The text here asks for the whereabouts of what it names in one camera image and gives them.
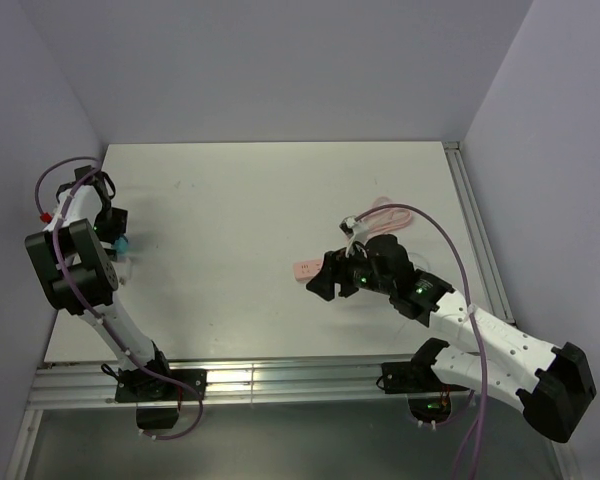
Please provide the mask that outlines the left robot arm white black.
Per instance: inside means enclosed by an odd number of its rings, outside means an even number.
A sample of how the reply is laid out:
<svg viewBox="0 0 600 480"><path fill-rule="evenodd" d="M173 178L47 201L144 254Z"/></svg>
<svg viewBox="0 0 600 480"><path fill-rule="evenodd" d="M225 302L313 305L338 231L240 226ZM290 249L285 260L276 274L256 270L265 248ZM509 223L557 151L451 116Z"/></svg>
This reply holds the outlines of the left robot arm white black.
<svg viewBox="0 0 600 480"><path fill-rule="evenodd" d="M42 231L24 245L42 290L57 311L83 320L114 353L118 369L102 370L135 395L163 399L175 386L164 354L123 307L113 247L125 238L128 212L112 206L116 190L101 166L74 171L56 193L56 210L41 213Z"/></svg>

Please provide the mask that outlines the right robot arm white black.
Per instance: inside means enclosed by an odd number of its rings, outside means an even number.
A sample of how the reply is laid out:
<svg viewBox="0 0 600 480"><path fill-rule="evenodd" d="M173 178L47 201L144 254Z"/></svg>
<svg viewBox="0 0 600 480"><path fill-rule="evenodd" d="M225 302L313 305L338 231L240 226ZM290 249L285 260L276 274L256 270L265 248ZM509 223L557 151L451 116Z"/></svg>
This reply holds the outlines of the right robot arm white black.
<svg viewBox="0 0 600 480"><path fill-rule="evenodd" d="M327 252L308 291L325 301L360 290L388 297L402 316L434 332L413 355L423 389L442 385L485 392L519 411L544 437L567 442L596 396L585 352L537 339L470 303L451 284L414 267L391 234Z"/></svg>

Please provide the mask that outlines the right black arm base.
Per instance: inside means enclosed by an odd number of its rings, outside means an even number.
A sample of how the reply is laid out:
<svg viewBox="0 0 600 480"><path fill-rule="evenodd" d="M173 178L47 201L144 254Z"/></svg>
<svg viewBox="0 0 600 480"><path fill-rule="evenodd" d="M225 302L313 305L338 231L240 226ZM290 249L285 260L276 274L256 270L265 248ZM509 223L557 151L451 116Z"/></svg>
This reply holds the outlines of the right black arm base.
<svg viewBox="0 0 600 480"><path fill-rule="evenodd" d="M442 382L433 372L436 356L450 344L431 338L408 361L384 362L376 387L386 395L426 394L424 398L409 399L409 413L416 425L434 428L454 418L452 392L467 392L466 387Z"/></svg>

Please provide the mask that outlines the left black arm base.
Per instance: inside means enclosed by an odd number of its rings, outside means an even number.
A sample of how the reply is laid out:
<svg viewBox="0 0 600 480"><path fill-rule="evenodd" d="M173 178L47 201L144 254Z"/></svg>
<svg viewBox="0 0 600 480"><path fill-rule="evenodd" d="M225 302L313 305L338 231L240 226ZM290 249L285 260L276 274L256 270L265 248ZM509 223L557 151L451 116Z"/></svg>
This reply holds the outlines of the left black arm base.
<svg viewBox="0 0 600 480"><path fill-rule="evenodd" d="M194 393L181 385L145 375L140 370L115 371L103 363L101 371L117 382L116 403L136 405L137 427L156 433L176 425L184 401L203 400L207 385L207 371L204 369L176 369L169 372L171 378L191 387Z"/></svg>

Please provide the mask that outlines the teal plug adapter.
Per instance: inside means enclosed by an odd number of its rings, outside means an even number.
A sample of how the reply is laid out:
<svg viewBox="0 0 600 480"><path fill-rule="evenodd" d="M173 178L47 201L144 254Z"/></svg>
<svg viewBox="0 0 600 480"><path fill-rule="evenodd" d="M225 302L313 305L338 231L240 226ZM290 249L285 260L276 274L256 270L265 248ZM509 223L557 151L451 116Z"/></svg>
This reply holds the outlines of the teal plug adapter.
<svg viewBox="0 0 600 480"><path fill-rule="evenodd" d="M129 249L129 240L121 235L112 243L112 248L117 254L124 255Z"/></svg>

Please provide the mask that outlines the pink power strip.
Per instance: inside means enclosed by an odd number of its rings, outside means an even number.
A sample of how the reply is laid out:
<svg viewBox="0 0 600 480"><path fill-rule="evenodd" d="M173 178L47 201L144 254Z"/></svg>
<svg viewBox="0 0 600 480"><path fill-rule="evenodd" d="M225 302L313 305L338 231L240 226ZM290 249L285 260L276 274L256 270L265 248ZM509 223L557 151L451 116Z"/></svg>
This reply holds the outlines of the pink power strip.
<svg viewBox="0 0 600 480"><path fill-rule="evenodd" d="M293 264L293 275L297 282L308 282L321 270L323 261L321 259L300 261Z"/></svg>

